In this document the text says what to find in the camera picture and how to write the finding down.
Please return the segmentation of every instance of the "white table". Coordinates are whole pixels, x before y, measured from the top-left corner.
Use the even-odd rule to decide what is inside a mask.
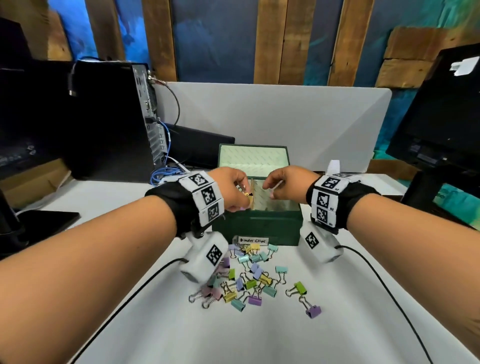
[[[405,188],[385,175],[366,175],[366,184],[382,194],[403,194]],[[72,182],[45,209],[77,211],[77,224],[141,196],[147,184]],[[309,207],[302,206],[308,218]],[[425,311],[363,249],[348,231],[338,240],[359,250],[372,263],[423,339],[436,364],[478,363],[477,359]],[[190,244],[175,239],[138,282],[137,289],[165,263],[183,257]],[[157,276],[101,333],[78,363],[427,363],[413,332],[370,268],[353,252],[321,265],[305,244],[280,247],[263,264],[270,276],[275,265],[288,266],[287,284],[275,298],[263,295],[261,307],[242,313],[222,301],[210,309],[188,302],[197,286],[175,265]],[[232,267],[238,271],[238,262]],[[307,299],[322,313],[309,319],[298,296],[286,288],[301,280]]]

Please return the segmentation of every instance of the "box lid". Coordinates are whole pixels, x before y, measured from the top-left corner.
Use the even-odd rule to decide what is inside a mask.
[[[271,171],[288,165],[286,146],[220,144],[218,166],[238,168],[249,177],[266,178]]]

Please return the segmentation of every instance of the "white camera device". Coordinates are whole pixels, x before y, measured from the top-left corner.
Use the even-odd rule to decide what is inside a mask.
[[[185,255],[185,259],[189,262],[180,266],[180,272],[188,280],[203,285],[208,282],[228,251],[228,242],[217,231],[205,232],[198,239],[191,232],[186,235],[192,243],[192,247]]]
[[[335,235],[310,221],[303,222],[300,236],[321,263],[333,262],[343,254],[343,248],[335,248],[340,245]]]

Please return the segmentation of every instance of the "person's left arm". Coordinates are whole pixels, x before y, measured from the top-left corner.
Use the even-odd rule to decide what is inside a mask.
[[[231,211],[248,207],[245,173],[209,173]],[[148,196],[0,262],[0,363],[65,363],[165,251],[177,232]]]

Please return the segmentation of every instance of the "green box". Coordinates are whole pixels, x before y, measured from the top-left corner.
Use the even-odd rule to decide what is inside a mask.
[[[253,209],[225,211],[225,219],[214,221],[213,231],[222,233],[229,243],[250,243],[243,238],[254,238],[252,243],[261,245],[297,246],[303,223],[300,205],[294,201],[271,200],[269,190],[262,188],[271,171],[288,165],[285,146],[221,144],[218,166],[238,168],[247,174],[253,189]]]

